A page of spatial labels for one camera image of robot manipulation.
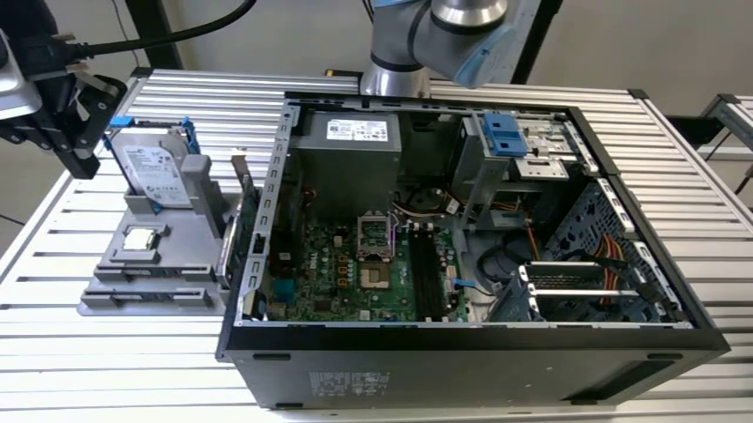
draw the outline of ram slot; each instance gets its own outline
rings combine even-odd
[[[418,320],[440,322],[444,316],[442,283],[439,280],[439,258],[434,247],[432,233],[422,230],[412,231],[408,247]]]

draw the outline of motherboard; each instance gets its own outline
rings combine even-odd
[[[298,278],[274,280],[270,319],[467,321],[462,290],[452,284],[460,275],[450,231],[384,222],[307,222]],[[418,277],[423,285],[416,285]]]

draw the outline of motherboard chip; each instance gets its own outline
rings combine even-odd
[[[314,301],[314,311],[332,311],[332,302],[330,300]]]
[[[363,289],[390,288],[390,264],[388,263],[362,263],[360,280]]]

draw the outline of hard drive label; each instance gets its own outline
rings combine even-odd
[[[164,207],[191,204],[172,154],[161,147],[128,145],[123,148],[144,195]]]

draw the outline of power supply label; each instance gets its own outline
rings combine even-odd
[[[348,121],[332,119],[327,122],[327,139],[343,141],[378,141],[386,143],[387,123],[382,121]]]

